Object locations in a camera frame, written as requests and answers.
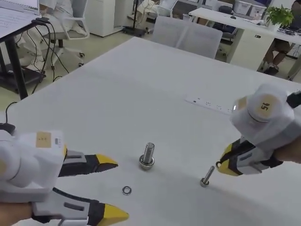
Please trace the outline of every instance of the metal washer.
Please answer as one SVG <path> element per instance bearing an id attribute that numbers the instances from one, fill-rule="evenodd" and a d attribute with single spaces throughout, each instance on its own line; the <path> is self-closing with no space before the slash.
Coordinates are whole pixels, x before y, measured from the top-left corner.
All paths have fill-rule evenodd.
<path id="1" fill-rule="evenodd" d="M 131 187 L 129 187 L 129 186 L 124 186 L 123 189 L 122 189 L 122 193 L 123 193 L 124 195 L 129 195 L 129 194 L 131 194 L 131 193 L 132 193 Z"/>

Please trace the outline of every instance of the wall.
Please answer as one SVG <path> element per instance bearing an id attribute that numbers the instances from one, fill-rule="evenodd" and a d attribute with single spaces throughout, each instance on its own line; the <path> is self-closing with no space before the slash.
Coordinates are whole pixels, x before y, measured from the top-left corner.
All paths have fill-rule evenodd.
<path id="1" fill-rule="evenodd" d="M 272 0 L 270 6 L 280 7 L 282 4 L 285 8 L 291 8 L 294 2 L 295 0 Z"/>

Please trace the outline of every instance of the bolt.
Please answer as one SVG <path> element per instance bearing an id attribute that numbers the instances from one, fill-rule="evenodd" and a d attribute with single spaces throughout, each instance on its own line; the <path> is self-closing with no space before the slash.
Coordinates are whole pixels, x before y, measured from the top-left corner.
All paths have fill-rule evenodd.
<path id="1" fill-rule="evenodd" d="M 155 159 L 152 157 L 154 154 L 155 145 L 153 143 L 147 143 L 144 154 L 140 156 L 139 163 L 143 170 L 150 170 L 155 163 Z"/>
<path id="2" fill-rule="evenodd" d="M 214 166 L 211 166 L 206 176 L 201 179 L 200 184 L 202 187 L 207 187 L 209 185 L 209 178 L 211 177 L 213 171 L 215 170 Z"/>

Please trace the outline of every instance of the computer monitor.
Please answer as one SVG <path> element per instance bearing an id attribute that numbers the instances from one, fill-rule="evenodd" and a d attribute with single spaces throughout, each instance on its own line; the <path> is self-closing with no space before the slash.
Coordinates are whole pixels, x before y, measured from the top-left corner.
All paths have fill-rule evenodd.
<path id="1" fill-rule="evenodd" d="M 0 7 L 40 14 L 39 0 L 0 0 Z"/>

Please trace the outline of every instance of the human hand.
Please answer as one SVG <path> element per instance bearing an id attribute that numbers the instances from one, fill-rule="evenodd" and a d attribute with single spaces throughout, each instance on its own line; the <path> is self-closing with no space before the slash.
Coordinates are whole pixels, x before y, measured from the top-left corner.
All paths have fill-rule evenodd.
<path id="1" fill-rule="evenodd" d="M 31 217 L 30 203 L 0 203 L 0 226 L 11 226 Z"/>
<path id="2" fill-rule="evenodd" d="M 279 161 L 293 161 L 301 164 L 301 137 L 292 143 L 277 149 L 274 156 Z"/>

